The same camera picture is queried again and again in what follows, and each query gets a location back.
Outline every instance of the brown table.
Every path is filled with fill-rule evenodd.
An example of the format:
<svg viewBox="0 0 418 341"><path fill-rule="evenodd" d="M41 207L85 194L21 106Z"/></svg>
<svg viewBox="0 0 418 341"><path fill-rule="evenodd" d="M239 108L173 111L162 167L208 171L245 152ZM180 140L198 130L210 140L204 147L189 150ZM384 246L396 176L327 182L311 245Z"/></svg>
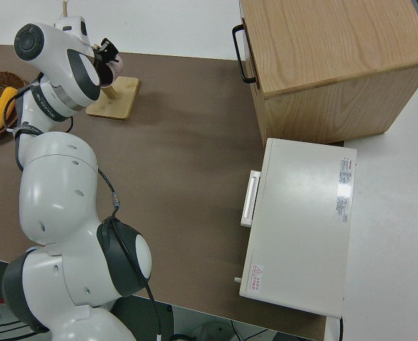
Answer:
<svg viewBox="0 0 418 341"><path fill-rule="evenodd" d="M141 88L126 121L80 113L72 131L95 151L116 188L119 219L150 245L150 285L157 300L323 340L325 317L238 294L249 229L240 226L250 169L260 170L263 146L251 94L236 61L123 54L125 76ZM0 45L0 70L31 81L37 70ZM67 123L61 129L66 130ZM18 218L21 172L14 143L0 144L0 259L32 243ZM100 218L111 196L99 181Z"/></svg>

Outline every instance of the black cord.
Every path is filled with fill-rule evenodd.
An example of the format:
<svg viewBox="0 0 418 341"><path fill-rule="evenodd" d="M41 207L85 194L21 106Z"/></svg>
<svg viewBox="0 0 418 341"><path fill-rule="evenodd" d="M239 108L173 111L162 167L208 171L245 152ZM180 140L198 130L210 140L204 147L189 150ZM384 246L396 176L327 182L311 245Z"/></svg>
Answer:
<svg viewBox="0 0 418 341"><path fill-rule="evenodd" d="M130 251L128 250L128 248L126 247L126 245L125 245L125 243L124 243L124 241L122 240L122 238L119 238L119 235L117 235L117 231L116 231L116 228L113 226L112 227L113 228L113 231L114 231L114 233L116 234L116 237L117 237L117 239L118 239L118 241L119 241L119 244L120 244L120 246L121 246L121 248L122 248L122 250L123 250L123 252L125 253L125 255L126 255L126 258L128 259L128 262L130 263L130 265L131 265L131 267L138 273L138 274L140 274L141 273L141 269L138 267L138 265L135 263L135 261L134 261L134 257L131 255L131 253L130 253ZM147 290L147 294L148 294L148 296L149 296L149 301L152 303L152 305L153 305L153 311L154 311L154 313L155 313L155 316L156 316L156 318L157 318L157 329L158 329L158 335L163 335L163 330L162 330L162 327L161 327L161 317L160 317L160 314L158 313L158 307L157 307L157 303L155 302L155 299L154 299L154 297L153 297L153 294L152 294L152 290L150 289L150 286L149 286L149 284L148 284L148 282L144 279L144 277L143 276L138 276L139 277L139 279L141 280L141 282L142 282L142 284L143 284L143 287Z"/></svg>
<svg viewBox="0 0 418 341"><path fill-rule="evenodd" d="M20 92L17 92L12 98L10 98L4 108L4 128L5 130L8 129L7 126L7 109L10 106L10 103L16 99L18 99L19 97L23 96L24 92L26 92L27 90L29 90L29 85L27 87L24 87Z"/></svg>
<svg viewBox="0 0 418 341"><path fill-rule="evenodd" d="M155 311L155 316L157 317L158 334L162 335L163 332L161 329L161 318L160 318L160 314L158 313L157 303L155 302L149 283L145 283L145 289L147 290L147 294L149 295L149 300L150 302L152 302L153 310Z"/></svg>
<svg viewBox="0 0 418 341"><path fill-rule="evenodd" d="M343 341L344 323L343 318L339 320L339 341Z"/></svg>
<svg viewBox="0 0 418 341"><path fill-rule="evenodd" d="M234 327L234 321L231 320L231 325L232 325L232 330L234 331L234 333L236 334L237 340L238 341L242 341L242 339L240 338L240 336L238 336L237 330Z"/></svg>
<svg viewBox="0 0 418 341"><path fill-rule="evenodd" d="M236 334L236 337L237 337L238 341L242 341L241 337L238 335L237 330L234 327L234 321L232 321L232 320L231 320L231 326L232 326L232 330ZM260 332L257 332L256 334L253 334L251 336L248 336L246 339L243 339L243 341L249 340L249 339L251 339L255 336L258 336L259 334L262 334L263 332L266 332L266 331L268 331L268 329L261 330Z"/></svg>
<svg viewBox="0 0 418 341"><path fill-rule="evenodd" d="M13 330L26 328L26 327L28 327L28 325L22 325L20 327L15 327L15 328L11 328L11 329L2 330L2 331L0 331L0 334L4 334L5 332L12 332Z"/></svg>
<svg viewBox="0 0 418 341"><path fill-rule="evenodd" d="M20 335L20 336L15 336L15 337L9 337L8 339L0 339L0 341L18 341L18 340L22 340L22 339L27 339L28 337L37 335L36 332L30 332L29 334L25 334L25 335Z"/></svg>
<svg viewBox="0 0 418 341"><path fill-rule="evenodd" d="M113 185L111 184L111 182L109 181L109 179L107 178L107 176L104 175L104 173L101 171L100 168L98 168L98 173L100 173L101 177L108 184L109 189L111 190L112 203L114 205L114 211L111 213L111 216L112 217L115 217L117 211L119 211L119 208L121 207L121 202L119 200L119 197L117 196L116 190L114 190Z"/></svg>
<svg viewBox="0 0 418 341"><path fill-rule="evenodd" d="M15 325L16 323L21 323L20 320L9 322L9 323L1 323L0 327L6 327L7 325Z"/></svg>
<svg viewBox="0 0 418 341"><path fill-rule="evenodd" d="M98 168L98 173L100 173L100 175L101 175L101 177L103 178L103 180L105 180L105 181L106 181L106 183L108 184L109 189L111 190L111 192L116 192L116 191L114 190L114 187L113 187L113 186L112 186L112 184L109 182L108 178L106 177L106 175L104 175L104 173L101 171L101 169L100 169L100 168Z"/></svg>
<svg viewBox="0 0 418 341"><path fill-rule="evenodd" d="M263 332L266 332L268 329L264 329L264 330L261 330L260 332L257 332L256 334L254 334L254 335L251 335L251 336L248 336L246 339L244 339L243 341L246 341L246 340L249 340L249 339L251 339L252 337L255 337L255 336L258 336L259 334L262 334Z"/></svg>
<svg viewBox="0 0 418 341"><path fill-rule="evenodd" d="M73 129L73 116L70 117L70 127L67 129L66 133L70 133Z"/></svg>

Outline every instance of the wooden base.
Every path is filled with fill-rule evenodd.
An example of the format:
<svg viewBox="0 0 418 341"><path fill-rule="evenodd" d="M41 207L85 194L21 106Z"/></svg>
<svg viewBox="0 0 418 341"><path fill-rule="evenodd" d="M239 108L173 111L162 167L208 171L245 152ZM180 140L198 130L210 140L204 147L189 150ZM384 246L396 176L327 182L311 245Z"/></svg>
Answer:
<svg viewBox="0 0 418 341"><path fill-rule="evenodd" d="M116 98L110 99L105 91L100 92L98 100L86 108L88 115L109 119L127 119L130 116L139 88L139 79L119 77L111 87L117 92Z"/></svg>

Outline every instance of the wooden drawer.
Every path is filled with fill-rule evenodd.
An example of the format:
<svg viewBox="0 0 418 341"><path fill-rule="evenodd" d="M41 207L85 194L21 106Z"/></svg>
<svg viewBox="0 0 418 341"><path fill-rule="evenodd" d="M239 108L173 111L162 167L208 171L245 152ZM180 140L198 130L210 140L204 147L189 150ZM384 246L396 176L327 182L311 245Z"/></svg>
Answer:
<svg viewBox="0 0 418 341"><path fill-rule="evenodd" d="M418 15L409 0L240 4L264 144L381 134L418 88Z"/></svg>

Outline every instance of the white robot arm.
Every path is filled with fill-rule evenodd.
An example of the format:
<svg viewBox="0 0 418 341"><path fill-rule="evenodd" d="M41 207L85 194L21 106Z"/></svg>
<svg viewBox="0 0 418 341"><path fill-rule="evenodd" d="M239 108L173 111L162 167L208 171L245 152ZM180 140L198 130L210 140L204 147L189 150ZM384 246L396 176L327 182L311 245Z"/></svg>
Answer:
<svg viewBox="0 0 418 341"><path fill-rule="evenodd" d="M63 18L55 27L28 24L16 35L14 48L43 73L16 100L18 127L13 131L23 171L21 229L43 246L9 265L4 298L33 330L50 330L53 341L134 340L121 321L100 307L147 287L148 245L115 218L117 208L100 221L93 150L76 136L50 131L99 96L84 19Z"/></svg>

